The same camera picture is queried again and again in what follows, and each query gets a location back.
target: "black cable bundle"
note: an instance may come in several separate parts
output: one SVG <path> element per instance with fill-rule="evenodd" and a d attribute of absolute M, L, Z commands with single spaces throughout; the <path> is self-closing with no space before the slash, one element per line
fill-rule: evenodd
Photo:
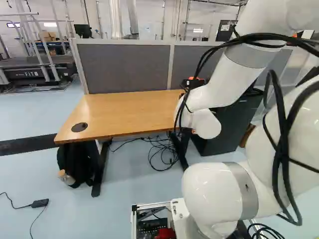
<path fill-rule="evenodd" d="M 178 162 L 177 151 L 175 150 L 175 147 L 174 147 L 173 143 L 171 142 L 168 135 L 167 135 L 167 138 L 165 138 L 165 139 L 161 139 L 159 136 L 157 136 L 155 140 L 143 140 L 143 141 L 150 142 L 152 145 L 152 147 L 149 150 L 149 155 L 148 155 L 148 160 L 149 160 L 149 163 L 150 163 L 150 166 L 152 167 L 152 169 L 154 169 L 158 172 L 167 171 L 170 168 L 172 168 L 174 164 L 176 164 Z M 165 162 L 163 160 L 163 154 L 165 151 L 169 151 L 172 154 L 172 157 L 169 158 L 169 162 Z M 156 154 L 160 154 L 160 159 L 161 159 L 162 163 L 164 165 L 166 165 L 166 168 L 158 169 L 152 165 L 152 159 L 154 158 L 154 156 Z"/>
<path fill-rule="evenodd" d="M 221 48 L 239 45 L 239 44 L 243 44 L 243 43 L 262 46 L 262 47 L 269 47 L 269 48 L 282 47 L 282 45 L 279 45 L 279 46 L 275 45 L 274 46 L 274 45 L 261 44 L 258 42 L 258 41 L 262 41 L 262 40 L 279 40 L 279 41 L 290 42 L 293 45 L 298 46 L 298 47 L 304 49 L 305 51 L 319 57 L 319 51 L 317 51 L 313 46 L 311 46 L 306 40 L 303 40 L 301 38 L 295 38 L 295 37 L 274 34 L 274 33 L 252 33 L 252 34 L 247 34 L 247 35 L 243 35 L 243 36 L 238 35 L 237 38 L 234 38 L 234 39 L 229 40 L 229 41 L 227 41 L 219 46 L 214 46 L 214 47 L 210 48 L 209 50 L 207 50 L 200 58 L 193 78 L 196 79 L 198 77 L 200 71 L 202 70 L 204 65 L 207 63 L 207 61 L 210 59 L 210 57 L 217 50 L 219 50 Z M 190 89 L 188 89 L 186 91 L 184 98 L 183 98 L 183 101 L 178 108 L 177 115 L 176 115 L 175 122 L 174 122 L 174 132 L 176 132 L 177 121 L 178 121 L 178 124 L 181 128 L 182 114 L 183 114 L 184 108 L 187 107 L 186 102 L 187 102 L 187 98 L 190 94 L 190 91 L 191 91 Z"/>
<path fill-rule="evenodd" d="M 262 223 L 253 223 L 251 225 L 249 225 L 249 227 L 247 228 L 247 232 L 249 233 L 250 228 L 255 227 L 255 226 L 260 226 L 261 228 L 258 229 L 253 235 L 252 235 L 252 239 L 257 238 L 257 239 L 269 239 L 266 235 L 264 235 L 263 232 L 266 232 L 268 234 L 270 234 L 273 238 L 275 239 L 285 239 L 283 235 L 281 235 L 278 231 L 272 229 L 271 227 L 262 224 Z"/>
<path fill-rule="evenodd" d="M 284 98 L 283 98 L 283 93 L 279 85 L 278 77 L 275 73 L 275 71 L 271 70 L 268 75 L 267 75 L 267 82 L 266 85 L 269 85 L 269 81 L 272 80 L 273 86 L 274 86 L 274 91 L 275 91 L 275 97 L 276 97 L 276 103 L 277 103 L 277 112 L 278 112 L 278 119 L 279 119 L 279 128 L 280 128 L 280 138 L 278 141 L 278 144 L 276 145 L 274 140 L 272 139 L 267 126 L 266 126 L 266 115 L 263 117 L 263 127 L 265 130 L 265 133 L 271 142 L 274 150 L 276 151 L 275 157 L 274 157 L 274 162 L 273 162 L 273 173 L 272 173 L 272 185 L 273 185 L 273 190 L 274 190 L 274 195 L 275 198 L 280 205 L 280 207 L 283 210 L 283 213 L 286 215 L 286 217 L 278 214 L 277 216 L 286 220 L 287 222 L 296 225 L 296 226 L 301 226 L 303 224 L 303 219 L 301 216 L 301 213 L 298 209 L 298 206 L 295 202 L 293 193 L 292 193 L 292 188 L 290 184 L 290 176 L 289 176 L 289 162 L 296 164 L 300 167 L 303 167 L 309 171 L 319 173 L 318 169 L 315 169 L 309 165 L 306 165 L 304 163 L 301 163 L 299 161 L 296 161 L 294 159 L 291 159 L 289 157 L 289 140 L 288 140 L 288 135 L 291 130 L 291 127 L 296 119 L 296 116 L 302 107 L 303 103 L 305 102 L 306 99 L 308 99 L 314 92 L 319 91 L 319 81 L 314 82 L 313 84 L 309 85 L 301 94 L 296 98 L 294 104 L 292 105 L 290 112 L 288 114 L 288 117 L 286 118 L 286 113 L 285 113 L 285 106 L 284 106 Z M 280 166 L 282 167 L 282 172 L 283 172 L 283 180 L 284 180 L 284 185 L 286 189 L 286 194 L 288 196 L 288 200 L 290 204 L 292 205 L 292 208 L 297 216 L 297 221 L 293 219 L 291 214 L 288 212 L 284 202 L 282 201 L 280 194 L 279 194 L 279 189 L 278 189 L 278 176 L 279 176 L 279 169 Z"/>
<path fill-rule="evenodd" d="M 122 143 L 119 147 L 117 147 L 116 149 L 112 150 L 111 148 L 109 148 L 109 150 L 111 152 L 115 152 L 118 149 L 120 149 L 123 145 L 130 143 L 130 142 L 134 142 L 136 140 L 142 140 L 144 142 L 149 142 L 151 143 L 152 147 L 149 150 L 148 153 L 148 161 L 150 166 L 152 167 L 152 169 L 158 171 L 158 172 L 163 172 L 163 171 L 167 171 L 169 169 L 171 169 L 173 167 L 174 164 L 176 164 L 176 162 L 178 162 L 178 155 L 177 152 L 175 150 L 175 147 L 173 145 L 173 143 L 170 140 L 169 135 L 167 134 L 167 138 L 161 138 L 159 135 L 154 136 L 154 137 L 140 137 L 140 138 L 134 138 L 132 140 L 126 141 L 124 143 Z M 172 154 L 172 156 L 169 158 L 169 162 L 164 160 L 164 153 L 168 151 Z M 154 167 L 154 165 L 152 164 L 152 160 L 154 159 L 155 155 L 159 154 L 160 155 L 160 159 L 162 161 L 162 163 L 166 166 L 166 168 L 164 169 L 158 169 L 156 167 Z"/>

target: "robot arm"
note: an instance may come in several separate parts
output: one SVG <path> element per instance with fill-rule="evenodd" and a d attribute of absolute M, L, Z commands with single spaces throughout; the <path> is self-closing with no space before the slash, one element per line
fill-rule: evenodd
<path fill-rule="evenodd" d="M 319 19 L 318 8 L 319 1 L 316 0 L 306 0 L 303 3 L 298 0 L 250 0 L 240 16 L 236 30 L 240 35 L 256 32 L 292 35 L 297 30 L 315 29 L 318 28 L 315 26 L 316 19 Z M 282 41 L 263 43 L 283 45 Z M 202 138 L 216 137 L 221 131 L 221 125 L 208 108 L 234 103 L 278 51 L 280 48 L 249 44 L 226 48 L 209 83 L 190 92 L 187 106 L 193 113 L 183 111 L 181 126 L 195 129 Z"/>
<path fill-rule="evenodd" d="M 236 30 L 240 35 L 255 32 L 292 35 L 293 31 L 300 29 L 316 30 L 318 10 L 317 0 L 250 0 Z M 280 41 L 263 43 L 283 44 Z M 247 44 L 226 48 L 209 83 L 190 92 L 186 101 L 188 109 L 183 111 L 181 126 L 195 129 L 203 138 L 216 137 L 221 125 L 208 108 L 223 107 L 235 102 L 279 50 Z M 284 97 L 286 113 L 289 113 L 303 90 L 318 81 L 319 76 L 287 94 Z M 316 169 L 319 168 L 318 99 L 319 91 L 304 102 L 289 134 L 291 158 Z M 265 122 L 274 142 L 278 143 L 281 134 L 276 108 L 269 111 Z M 246 154 L 247 161 L 240 163 L 195 164 L 183 176 L 185 205 L 199 231 L 210 239 L 226 238 L 234 231 L 238 220 L 271 216 L 282 211 L 272 185 L 275 150 L 262 127 L 257 127 L 250 135 Z M 294 197 L 319 185 L 318 175 L 311 171 L 294 164 L 289 171 Z M 279 194 L 288 206 L 282 178 L 278 185 Z"/>

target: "desk leg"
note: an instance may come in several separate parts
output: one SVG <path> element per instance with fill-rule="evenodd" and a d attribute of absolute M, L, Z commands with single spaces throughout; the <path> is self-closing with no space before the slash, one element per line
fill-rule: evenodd
<path fill-rule="evenodd" d="M 94 164 L 94 180 L 91 196 L 93 198 L 98 197 L 101 192 L 101 184 L 103 179 L 103 173 L 105 168 L 105 162 L 108 156 L 108 149 L 111 145 L 112 140 L 106 141 L 102 145 L 101 154 L 99 154 L 99 150 L 97 148 L 96 142 L 88 141 L 87 146 L 90 152 L 90 157 Z"/>
<path fill-rule="evenodd" d="M 179 140 L 174 132 L 170 133 L 170 138 L 177 151 L 178 159 L 183 168 L 183 171 L 185 171 L 188 168 L 188 162 L 185 155 L 187 152 L 188 142 L 190 140 L 191 134 L 191 128 L 183 128 L 181 130 L 181 139 Z"/>

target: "cardboard box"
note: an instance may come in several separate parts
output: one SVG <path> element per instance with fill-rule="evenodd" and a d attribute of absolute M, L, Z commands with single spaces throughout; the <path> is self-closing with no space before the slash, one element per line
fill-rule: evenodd
<path fill-rule="evenodd" d="M 43 30 L 42 32 L 39 33 L 39 36 L 42 36 L 45 41 L 56 41 L 56 34 L 53 31 L 46 31 Z"/>

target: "black backpack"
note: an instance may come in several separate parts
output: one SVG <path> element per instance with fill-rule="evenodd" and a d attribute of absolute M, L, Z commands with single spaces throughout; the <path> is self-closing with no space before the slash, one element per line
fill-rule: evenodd
<path fill-rule="evenodd" d="M 75 183 L 69 185 L 71 188 L 77 188 L 82 183 L 93 185 L 94 168 L 84 142 L 66 143 L 60 146 L 57 161 L 60 170 L 64 169 L 67 175 L 74 178 Z"/>

